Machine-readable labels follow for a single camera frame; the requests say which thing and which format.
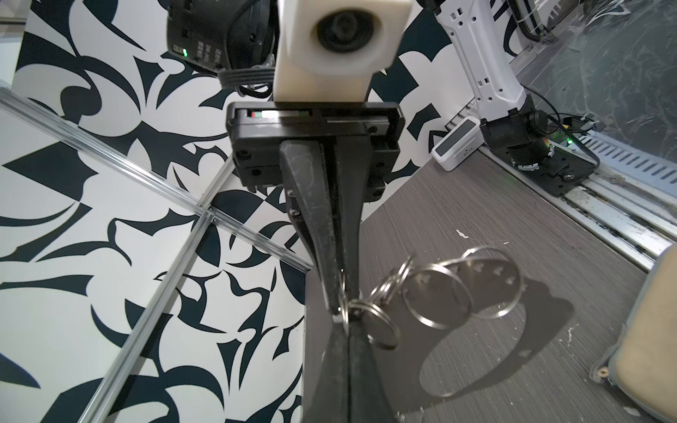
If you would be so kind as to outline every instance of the black and white patterned wallpaper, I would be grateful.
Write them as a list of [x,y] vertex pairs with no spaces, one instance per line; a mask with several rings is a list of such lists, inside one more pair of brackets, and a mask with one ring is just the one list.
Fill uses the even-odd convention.
[[[216,79],[166,53],[163,0],[34,0],[12,89],[196,198],[231,153]],[[492,1],[506,60],[517,25]],[[472,98],[448,37],[417,4],[370,100],[407,119],[384,198]],[[0,410],[75,422],[196,217],[0,112]],[[307,257],[284,194],[231,177],[215,206]],[[298,422],[305,276],[210,227],[112,413],[118,423]]]

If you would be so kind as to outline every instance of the beige cushion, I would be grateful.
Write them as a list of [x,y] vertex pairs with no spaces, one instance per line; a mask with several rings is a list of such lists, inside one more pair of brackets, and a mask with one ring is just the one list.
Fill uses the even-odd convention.
[[649,277],[617,353],[614,379],[644,406],[677,420],[677,244]]

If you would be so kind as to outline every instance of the white device with black screen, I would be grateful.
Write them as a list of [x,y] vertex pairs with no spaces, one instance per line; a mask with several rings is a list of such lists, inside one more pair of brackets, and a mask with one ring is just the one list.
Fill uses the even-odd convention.
[[433,157],[445,171],[458,166],[470,153],[484,143],[479,120],[472,116],[463,119],[433,148]]

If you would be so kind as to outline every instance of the gray wood grain tabletop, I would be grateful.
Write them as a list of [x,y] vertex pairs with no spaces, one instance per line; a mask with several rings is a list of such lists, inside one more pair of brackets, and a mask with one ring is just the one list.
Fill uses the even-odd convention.
[[[452,172],[430,161],[362,223],[360,284],[369,293],[410,253],[418,263],[459,257],[481,245],[506,249],[527,279],[541,281],[573,315],[516,374],[480,391],[407,416],[407,422],[642,422],[588,379],[619,336],[646,274],[475,152]],[[306,284],[304,404],[317,384],[331,319],[315,271]],[[457,391],[512,350],[525,325],[518,306],[493,321],[470,320],[426,360],[430,393]]]

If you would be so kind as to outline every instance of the camera lens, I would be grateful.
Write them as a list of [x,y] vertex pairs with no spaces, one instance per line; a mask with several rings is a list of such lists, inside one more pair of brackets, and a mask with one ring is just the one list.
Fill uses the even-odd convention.
[[374,17],[366,12],[345,10],[318,24],[320,43],[329,51],[350,53],[364,47],[374,34]]

